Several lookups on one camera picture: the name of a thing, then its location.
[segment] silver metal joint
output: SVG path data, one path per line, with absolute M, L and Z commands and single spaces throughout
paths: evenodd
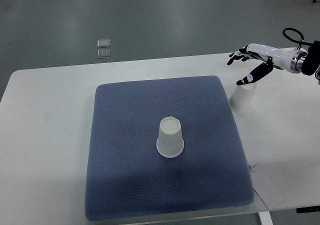
M 306 56 L 307 56 L 307 53 L 305 51 L 302 51 L 302 50 L 297 51 L 297 53 L 291 59 L 291 63 L 290 63 L 291 73 L 294 73 L 294 74 L 301 73 L 301 67 L 305 61 Z

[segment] plastic cup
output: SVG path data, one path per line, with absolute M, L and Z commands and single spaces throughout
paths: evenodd
M 256 83 L 237 86 L 229 99 L 231 109 L 237 113 L 247 112 L 251 107 L 256 87 Z
M 173 116 L 162 119 L 156 140 L 158 152 L 166 158 L 175 158 L 182 153 L 184 147 L 180 121 Z

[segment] sheet of paper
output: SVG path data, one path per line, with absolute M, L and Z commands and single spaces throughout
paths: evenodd
M 255 192 L 269 210 L 286 200 L 262 166 L 257 165 L 251 168 L 250 174 Z

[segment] concrete floor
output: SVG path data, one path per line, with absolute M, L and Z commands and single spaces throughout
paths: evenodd
M 0 0 L 0 99 L 16 70 L 295 47 L 282 30 L 320 40 L 319 18 L 320 0 Z M 104 38 L 111 58 L 97 59 Z M 318 212 L 271 216 L 275 225 L 320 224 Z M 169 224 L 260 222 L 248 214 Z

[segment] robotic finger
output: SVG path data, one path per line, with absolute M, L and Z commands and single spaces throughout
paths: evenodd
M 246 77 L 236 82 L 237 85 L 253 84 L 259 81 L 274 69 L 272 57 L 269 57 L 267 62 L 261 63 L 253 69 Z

